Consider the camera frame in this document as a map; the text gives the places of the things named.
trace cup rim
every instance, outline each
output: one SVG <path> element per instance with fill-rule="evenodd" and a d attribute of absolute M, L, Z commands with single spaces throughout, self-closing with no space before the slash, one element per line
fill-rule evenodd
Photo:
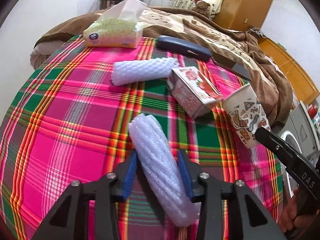
<path fill-rule="evenodd" d="M 231 93 L 226 99 L 223 100 L 223 104 L 225 104 L 226 101 L 228 101 L 232 96 L 234 96 L 236 93 L 238 93 L 240 90 L 247 88 L 248 86 L 251 86 L 250 83 L 245 84 L 243 87 L 238 88 L 236 91 Z"/>

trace tissue pack logo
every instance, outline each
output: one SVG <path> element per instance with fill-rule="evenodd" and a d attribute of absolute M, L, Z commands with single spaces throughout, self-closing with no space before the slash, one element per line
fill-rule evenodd
<path fill-rule="evenodd" d="M 90 34 L 90 35 L 89 35 L 89 39 L 90 39 L 90 40 L 96 40 L 96 39 L 98 39 L 98 34 L 97 34 L 97 33 Z"/>

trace washing machine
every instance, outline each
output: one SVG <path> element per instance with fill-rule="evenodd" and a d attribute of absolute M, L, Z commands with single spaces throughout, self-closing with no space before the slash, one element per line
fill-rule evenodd
<path fill-rule="evenodd" d="M 272 131 L 285 140 L 292 148 L 305 156 L 313 165 L 319 158 L 320 143 L 313 127 L 307 109 L 303 102 L 290 112 L 284 127 L 275 127 Z M 284 204 L 293 196 L 293 190 L 298 186 L 296 181 L 287 174 L 285 166 L 281 164 L 284 190 Z"/>

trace red cup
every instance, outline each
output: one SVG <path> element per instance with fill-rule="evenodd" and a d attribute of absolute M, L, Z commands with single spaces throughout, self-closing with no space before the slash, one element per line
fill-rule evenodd
<path fill-rule="evenodd" d="M 318 109 L 317 109 L 316 106 L 313 106 L 313 105 L 312 105 L 312 106 L 308 109 L 308 114 L 309 114 L 309 116 L 310 116 L 311 119 L 316 116 L 317 112 L 318 112 Z"/>

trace human hand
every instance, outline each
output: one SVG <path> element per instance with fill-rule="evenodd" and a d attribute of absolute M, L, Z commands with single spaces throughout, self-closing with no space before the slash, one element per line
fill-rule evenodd
<path fill-rule="evenodd" d="M 308 228 L 312 222 L 315 220 L 318 211 L 314 215 L 301 215 L 297 216 L 297 197 L 299 194 L 299 187 L 295 188 L 293 197 L 288 201 L 288 204 L 284 207 L 280 219 L 278 221 L 278 226 L 281 231 L 285 233 L 287 230 L 291 230 L 293 226 L 296 228 Z"/>

